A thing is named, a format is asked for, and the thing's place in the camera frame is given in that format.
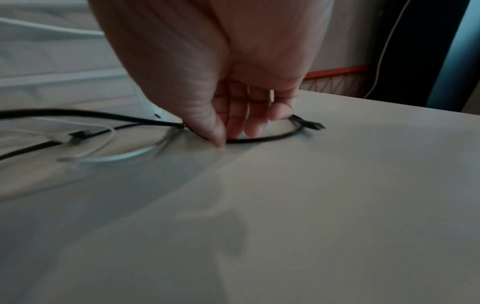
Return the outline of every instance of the palm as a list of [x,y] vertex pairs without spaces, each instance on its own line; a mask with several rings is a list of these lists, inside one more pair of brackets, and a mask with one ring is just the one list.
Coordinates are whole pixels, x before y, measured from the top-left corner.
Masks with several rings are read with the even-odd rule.
[[[333,0],[90,0],[150,100],[213,141],[286,118]],[[270,90],[274,101],[270,105]],[[217,115],[212,115],[213,105]]]

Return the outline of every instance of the white desk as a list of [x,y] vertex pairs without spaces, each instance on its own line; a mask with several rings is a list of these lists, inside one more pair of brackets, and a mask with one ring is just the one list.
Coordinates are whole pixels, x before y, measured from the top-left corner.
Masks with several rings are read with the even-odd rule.
[[0,302],[479,303],[480,117],[310,92],[297,113],[327,130],[0,164]]

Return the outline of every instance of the orange beam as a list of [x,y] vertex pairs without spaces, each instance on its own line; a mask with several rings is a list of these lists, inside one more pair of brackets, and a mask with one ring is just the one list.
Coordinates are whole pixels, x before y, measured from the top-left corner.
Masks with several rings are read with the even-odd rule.
[[341,68],[341,69],[318,71],[318,72],[309,72],[305,76],[305,79],[361,72],[361,71],[367,70],[367,68],[368,66],[359,66],[359,67]]

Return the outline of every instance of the black cable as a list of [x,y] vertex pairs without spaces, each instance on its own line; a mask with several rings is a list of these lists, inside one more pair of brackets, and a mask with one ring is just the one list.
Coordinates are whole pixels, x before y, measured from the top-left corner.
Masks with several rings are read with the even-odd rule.
[[[86,110],[27,109],[27,110],[0,111],[0,120],[18,119],[18,118],[27,118],[27,117],[44,117],[44,116],[90,117],[90,118],[101,118],[101,119],[134,122],[134,124],[128,124],[128,125],[116,127],[114,128],[115,130],[121,130],[121,129],[131,128],[131,127],[136,127],[136,126],[165,126],[165,127],[177,127],[180,129],[185,127],[185,124],[183,123],[171,123],[171,122],[164,122],[164,121],[158,121],[158,120],[144,119],[139,117],[125,116],[125,115],[118,115],[118,114],[111,114],[111,113],[104,113],[104,112],[86,111]],[[284,134],[267,136],[267,137],[229,139],[226,141],[226,143],[227,144],[249,144],[249,143],[276,141],[276,140],[281,140],[281,139],[294,136],[305,128],[312,129],[312,130],[322,130],[325,128],[320,123],[306,121],[297,115],[292,115],[289,119],[290,121],[295,122],[298,125],[298,127],[295,128],[295,130],[292,130]],[[75,138],[78,141],[82,141],[82,140],[96,137],[108,132],[110,132],[110,130],[103,130],[94,134],[86,134],[85,132],[80,131],[80,132],[71,133],[70,135],[72,136],[72,138]],[[34,151],[38,151],[38,150],[42,150],[50,147],[55,147],[61,144],[62,143],[58,143],[55,141],[49,141],[49,142],[33,145],[30,147],[12,151],[4,155],[0,155],[0,161],[6,160],[12,157],[20,156],[23,154],[27,154],[30,152],[34,152]]]

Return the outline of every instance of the black object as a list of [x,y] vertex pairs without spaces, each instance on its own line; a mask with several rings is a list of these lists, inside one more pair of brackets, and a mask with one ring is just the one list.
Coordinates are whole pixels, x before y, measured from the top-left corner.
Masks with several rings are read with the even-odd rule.
[[[387,37],[406,2],[386,2],[372,67],[377,66]],[[469,2],[412,0],[390,40],[378,84],[369,99],[425,106]]]
[[[150,120],[150,119],[144,119],[144,118],[133,117],[133,116],[117,115],[112,113],[86,111],[86,110],[27,109],[27,110],[0,111],[0,120],[19,119],[19,118],[27,118],[27,117],[41,117],[41,116],[93,117],[93,118],[101,118],[101,119],[135,122],[134,124],[128,124],[128,125],[116,127],[114,128],[115,130],[121,130],[121,129],[131,128],[131,127],[136,127],[136,126],[166,126],[166,127],[177,127],[179,129],[183,129],[186,127],[186,125],[183,123],[171,123],[171,122]],[[298,134],[305,128],[311,129],[311,130],[318,130],[318,131],[325,129],[325,127],[322,124],[306,121],[297,115],[292,115],[289,119],[290,121],[296,123],[298,126],[293,131],[290,131],[288,133],[274,135],[274,136],[267,136],[267,137],[259,137],[259,138],[229,139],[226,141],[226,143],[227,144],[248,144],[248,143],[277,141],[277,140],[294,136],[295,134]],[[79,131],[79,132],[71,133],[70,136],[72,136],[72,138],[77,141],[83,141],[83,140],[96,137],[108,132],[110,131],[103,130],[94,134],[88,134],[85,131]],[[23,154],[27,154],[30,152],[34,152],[34,151],[38,151],[38,150],[42,150],[50,147],[55,147],[61,144],[62,143],[58,143],[55,141],[49,141],[49,142],[33,145],[30,147],[26,147],[23,149],[19,149],[19,150],[4,154],[4,155],[0,155],[0,161],[6,160],[12,157],[20,156]]]

